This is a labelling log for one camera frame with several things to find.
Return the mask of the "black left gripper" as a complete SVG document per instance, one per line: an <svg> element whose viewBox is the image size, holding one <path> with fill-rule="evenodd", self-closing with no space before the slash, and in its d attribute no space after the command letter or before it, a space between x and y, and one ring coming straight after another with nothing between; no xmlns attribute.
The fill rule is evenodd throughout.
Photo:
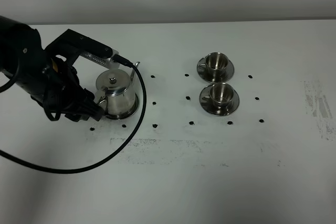
<svg viewBox="0 0 336 224"><path fill-rule="evenodd" d="M33 71L30 96L47 118L58 121L64 115L73 122L100 121L104 110L95 103L95 95L80 86L76 69L56 56L45 58L41 69Z"/></svg>

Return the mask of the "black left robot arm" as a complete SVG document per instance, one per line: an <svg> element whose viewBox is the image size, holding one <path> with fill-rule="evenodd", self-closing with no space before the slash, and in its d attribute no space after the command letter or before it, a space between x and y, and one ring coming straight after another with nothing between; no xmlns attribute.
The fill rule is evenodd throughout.
<svg viewBox="0 0 336 224"><path fill-rule="evenodd" d="M86 41L67 30L43 48L38 30L1 17L1 72L9 79L1 91L20 86L51 121L62 114L74 122L100 120L103 109L94 102L94 94L80 85L73 67L90 50Z"/></svg>

